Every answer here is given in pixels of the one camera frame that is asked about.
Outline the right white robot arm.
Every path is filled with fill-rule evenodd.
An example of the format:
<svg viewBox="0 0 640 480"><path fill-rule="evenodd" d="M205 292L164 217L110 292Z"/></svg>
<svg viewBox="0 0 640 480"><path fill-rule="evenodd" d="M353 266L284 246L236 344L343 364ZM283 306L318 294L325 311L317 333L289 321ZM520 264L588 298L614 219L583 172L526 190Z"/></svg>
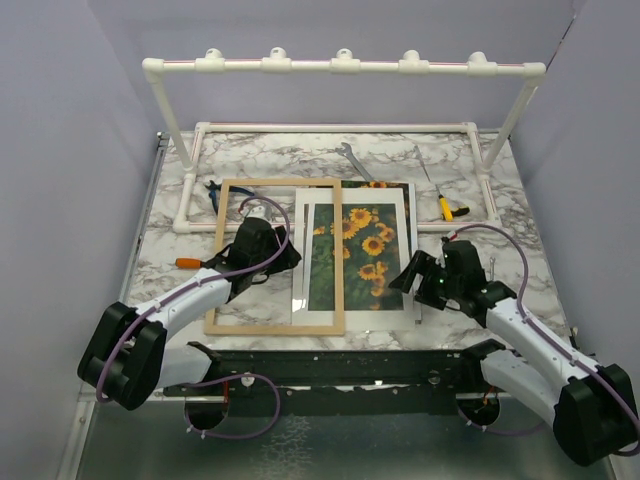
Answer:
<svg viewBox="0 0 640 480"><path fill-rule="evenodd" d="M537 414L563 452L589 466L639 445L639 418L631 381L616 364L603 366L538 321L501 281L487 279L469 241L448 241L441 258L417 251L393 290L442 310L454 301L466 316L506 341L463 362L461 383L492 385Z"/></svg>

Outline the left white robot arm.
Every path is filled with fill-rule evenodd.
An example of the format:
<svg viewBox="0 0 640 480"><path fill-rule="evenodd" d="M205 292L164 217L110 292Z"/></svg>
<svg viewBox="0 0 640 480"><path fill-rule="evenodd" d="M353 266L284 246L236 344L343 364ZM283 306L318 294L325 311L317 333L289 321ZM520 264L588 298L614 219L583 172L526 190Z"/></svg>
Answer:
<svg viewBox="0 0 640 480"><path fill-rule="evenodd" d="M197 345L169 347L169 340L300 260L286 227L246 218L234 241L188 281L137 306L108 306L79 361L78 377L95 388L98 400L127 410L140 407L158 388L189 384L202 395L214 392L221 371L212 354Z"/></svg>

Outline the wooden picture frame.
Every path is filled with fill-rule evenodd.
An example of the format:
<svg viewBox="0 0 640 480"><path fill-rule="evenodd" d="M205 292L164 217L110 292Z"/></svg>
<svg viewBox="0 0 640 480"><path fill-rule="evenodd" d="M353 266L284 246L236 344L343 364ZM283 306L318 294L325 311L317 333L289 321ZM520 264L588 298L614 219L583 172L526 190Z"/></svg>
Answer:
<svg viewBox="0 0 640 480"><path fill-rule="evenodd" d="M215 252L223 246L226 230L226 218L230 188L232 186L286 186L320 188L321 193L332 189L334 220L334 311L331 325L218 325L215 310L209 310L205 316L203 331L212 336L342 336L345 333L344 310L344 270L343 270L343 233L342 219L342 187L339 179L332 178L267 178L267 179L225 179L222 181L221 199L215 227Z"/></svg>

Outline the small yellow screwdriver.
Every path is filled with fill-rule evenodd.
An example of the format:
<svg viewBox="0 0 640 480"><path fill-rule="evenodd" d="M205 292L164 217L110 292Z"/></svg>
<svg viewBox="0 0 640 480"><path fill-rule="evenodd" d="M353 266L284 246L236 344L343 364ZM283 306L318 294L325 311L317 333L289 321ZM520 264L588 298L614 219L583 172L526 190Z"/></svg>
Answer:
<svg viewBox="0 0 640 480"><path fill-rule="evenodd" d="M438 185L435 185L435 189L436 189L436 193L437 193L437 196L438 196L438 200L439 200L441 212L442 212L442 215L443 215L443 219L445 221L447 221L447 222L452 222L453 221L453 214L452 214L450 205L448 203L448 200L442 194L442 192L441 192L441 190L440 190Z"/></svg>

